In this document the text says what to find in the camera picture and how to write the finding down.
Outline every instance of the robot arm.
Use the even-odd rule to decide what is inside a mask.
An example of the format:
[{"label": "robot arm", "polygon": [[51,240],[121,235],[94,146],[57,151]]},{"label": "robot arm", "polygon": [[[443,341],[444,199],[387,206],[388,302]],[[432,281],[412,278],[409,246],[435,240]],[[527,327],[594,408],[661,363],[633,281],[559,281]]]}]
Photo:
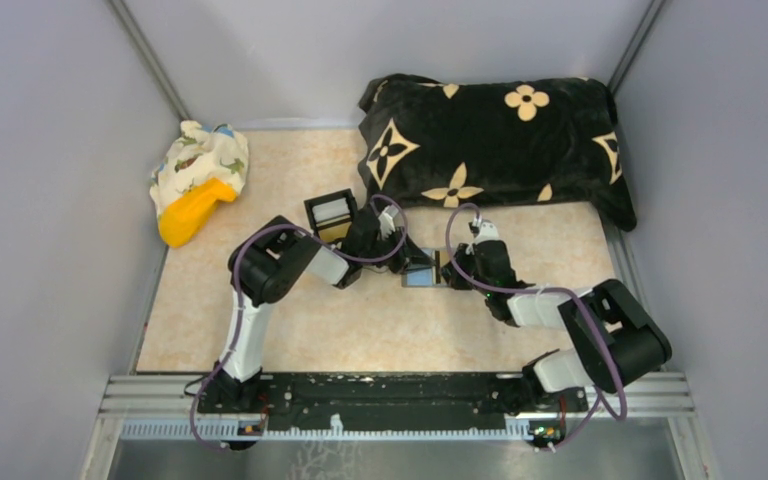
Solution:
[{"label": "robot arm", "polygon": [[[398,243],[401,228],[394,222],[397,214],[396,209],[387,208],[378,216],[361,217],[360,221],[352,224],[341,250],[364,258],[376,256],[375,252],[383,248],[388,250],[382,254],[391,251]],[[277,216],[264,225],[261,231],[277,225],[293,224]],[[240,293],[231,289],[231,322],[220,358],[226,355],[229,357],[205,390],[205,401],[235,405],[241,411],[246,411],[257,396],[257,383],[263,364],[263,343],[275,303],[286,296],[303,272],[312,273],[329,285],[345,288],[360,277],[363,266],[345,260],[332,248],[322,246],[309,235],[286,229],[258,238],[244,252],[238,269],[234,271],[243,244],[228,259],[232,286],[236,275],[242,288]],[[242,323],[235,342],[234,333],[241,309]]]},{"label": "robot arm", "polygon": [[[473,242],[459,245],[455,253],[455,260],[467,273],[489,285],[529,286],[516,280],[507,248],[492,222],[478,217],[469,227],[474,235]],[[451,263],[442,273],[453,288],[473,288]],[[540,398],[568,388],[590,385],[616,393],[596,339],[567,295],[551,291],[515,295],[475,289],[485,296],[491,314],[508,325],[565,328],[569,332],[573,349],[549,352],[523,368],[523,379],[531,396]],[[607,280],[593,288],[574,292],[597,320],[599,334],[617,365],[623,385],[656,370],[670,359],[672,349],[666,336],[620,281]],[[619,324],[620,327],[609,332],[605,323]]]}]

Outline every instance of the floral pattern pillow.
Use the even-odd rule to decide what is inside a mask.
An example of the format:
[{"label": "floral pattern pillow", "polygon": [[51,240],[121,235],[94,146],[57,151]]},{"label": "floral pattern pillow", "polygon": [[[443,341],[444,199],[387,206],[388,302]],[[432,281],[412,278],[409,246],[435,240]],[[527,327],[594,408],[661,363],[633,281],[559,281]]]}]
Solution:
[{"label": "floral pattern pillow", "polygon": [[371,81],[359,106],[369,195],[447,208],[587,200],[623,230],[637,224],[616,107],[596,80],[457,85],[395,74]]}]

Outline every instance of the cloth bag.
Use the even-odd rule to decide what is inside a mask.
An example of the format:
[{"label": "cloth bag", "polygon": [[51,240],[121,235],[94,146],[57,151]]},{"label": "cloth bag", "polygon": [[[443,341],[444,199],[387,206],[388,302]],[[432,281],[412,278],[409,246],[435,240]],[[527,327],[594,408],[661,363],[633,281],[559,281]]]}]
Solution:
[{"label": "cloth bag", "polygon": [[186,244],[204,226],[219,201],[242,192],[249,171],[248,140],[227,124],[214,129],[188,120],[151,176],[149,195],[161,238]]}]

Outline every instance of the white wall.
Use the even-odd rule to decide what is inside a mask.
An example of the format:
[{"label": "white wall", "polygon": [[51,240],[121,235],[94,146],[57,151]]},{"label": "white wall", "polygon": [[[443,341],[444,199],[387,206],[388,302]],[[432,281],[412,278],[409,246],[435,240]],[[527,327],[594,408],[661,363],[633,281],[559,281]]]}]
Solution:
[{"label": "white wall", "polygon": [[653,316],[723,478],[768,478],[768,2],[672,2],[618,104]]},{"label": "white wall", "polygon": [[74,478],[163,252],[175,119],[101,0],[0,1],[0,479]]},{"label": "white wall", "polygon": [[369,80],[608,81],[648,0],[128,0],[190,113],[355,126]]}]

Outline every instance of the purple cable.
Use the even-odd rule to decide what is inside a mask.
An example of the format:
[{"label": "purple cable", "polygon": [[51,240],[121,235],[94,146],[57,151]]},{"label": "purple cable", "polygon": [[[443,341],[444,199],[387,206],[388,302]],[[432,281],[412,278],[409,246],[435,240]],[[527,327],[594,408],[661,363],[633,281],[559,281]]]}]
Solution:
[{"label": "purple cable", "polygon": [[[611,380],[614,383],[614,387],[617,389],[617,397],[620,400],[620,412],[615,412],[610,405],[608,405],[607,400],[605,400],[604,395],[602,394],[602,391],[596,388],[596,401],[593,402],[593,406],[590,408],[590,410],[587,412],[587,415],[584,417],[584,419],[579,423],[575,430],[573,430],[569,435],[567,435],[566,439],[564,439],[563,442],[560,444],[554,446],[554,449],[557,450],[558,447],[561,445],[566,444],[576,436],[578,436],[579,432],[581,431],[582,427],[587,424],[587,422],[590,421],[590,418],[593,416],[594,413],[596,413],[596,410],[599,408],[599,405],[602,404],[605,407],[605,410],[616,420],[625,420],[626,416],[628,415],[628,403],[625,396],[625,390],[623,389],[622,380],[620,379],[619,370],[617,369],[616,363],[614,363],[613,358],[611,358],[611,352],[608,350],[608,345],[605,343],[605,340],[602,339],[602,335],[599,332],[599,328],[596,326],[596,321],[593,320],[593,316],[590,314],[590,310],[584,305],[584,302],[581,301],[580,298],[578,298],[578,295],[575,294],[572,290],[568,288],[563,287],[546,287],[543,289],[534,288],[534,289],[520,289],[520,288],[503,288],[503,287],[496,287],[493,285],[488,285],[486,283],[480,282],[471,276],[467,274],[460,265],[455,261],[455,253],[452,249],[452,242],[451,242],[451,233],[452,233],[452,224],[455,222],[455,218],[458,216],[458,214],[466,209],[474,210],[476,214],[481,214],[481,210],[478,208],[478,205],[475,205],[474,203],[465,203],[461,206],[459,206],[457,209],[455,209],[454,212],[452,212],[452,216],[449,217],[449,222],[446,224],[446,251],[449,254],[449,261],[452,262],[452,266],[455,268],[455,270],[460,274],[466,281],[470,282],[471,284],[481,287],[484,290],[488,290],[491,292],[498,292],[498,293],[509,293],[514,295],[536,295],[538,292],[545,292],[545,293],[563,293],[570,297],[570,299],[575,303],[576,308],[581,312],[582,316],[584,317],[584,322],[587,324],[587,328],[590,330],[590,332],[593,334],[593,338],[596,340],[596,347],[599,349],[599,353],[602,355],[602,360],[605,361],[606,366],[608,367],[608,372],[611,374]],[[543,451],[553,451],[551,448],[545,448]]]},{"label": "purple cable", "polygon": [[402,246],[405,244],[405,241],[407,241],[408,238],[408,219],[405,216],[405,212],[402,210],[402,207],[400,207],[393,199],[390,197],[387,197],[385,195],[381,194],[375,194],[372,197],[370,197],[370,201],[373,199],[379,198],[381,200],[384,200],[385,202],[393,205],[396,207],[396,210],[399,211],[399,216],[402,217],[402,222],[404,222],[404,230],[402,231],[402,237],[399,239],[399,243],[396,244],[396,246],[391,250],[389,253],[382,255],[380,257],[376,258],[359,258],[354,257],[352,255],[347,255],[339,250],[334,250],[333,245],[329,245],[328,243],[322,241],[321,239],[311,236],[310,232],[305,230],[302,227],[299,227],[298,225],[273,225],[271,227],[264,228],[263,230],[258,231],[254,235],[251,236],[246,242],[243,244],[243,246],[240,248],[239,253],[237,253],[237,257],[234,260],[234,268],[232,270],[231,278],[234,283],[234,291],[237,292],[237,303],[239,304],[240,308],[237,310],[237,319],[236,319],[236,326],[234,327],[234,335],[231,337],[231,343],[229,343],[228,353],[225,354],[224,357],[219,361],[219,363],[216,364],[216,366],[213,368],[213,370],[208,374],[208,376],[201,382],[201,386],[198,389],[198,392],[193,397],[193,404],[190,406],[190,431],[193,434],[193,437],[195,437],[196,441],[200,443],[202,446],[204,446],[207,449],[218,451],[218,452],[224,452],[226,451],[222,447],[217,447],[216,445],[213,445],[212,443],[208,442],[207,440],[203,439],[201,435],[198,433],[198,429],[196,428],[196,410],[198,409],[198,402],[201,399],[201,396],[204,395],[204,391],[207,389],[207,386],[210,384],[211,381],[213,381],[214,378],[216,378],[216,375],[219,374],[219,372],[225,367],[225,365],[228,363],[228,360],[231,359],[231,355],[234,353],[236,347],[237,347],[237,341],[240,339],[240,331],[242,330],[243,326],[243,288],[240,285],[240,278],[237,276],[237,271],[240,268],[240,262],[243,258],[243,255],[245,252],[261,237],[268,235],[273,232],[281,231],[281,230],[295,230],[299,231],[307,236],[310,236],[312,239],[316,240],[320,244],[322,244],[325,247],[328,247],[331,249],[332,252],[334,252],[337,256],[345,258],[346,260],[351,260],[353,262],[358,263],[378,263],[383,262],[384,260],[389,259],[393,255],[399,252],[399,249],[402,248]]}]

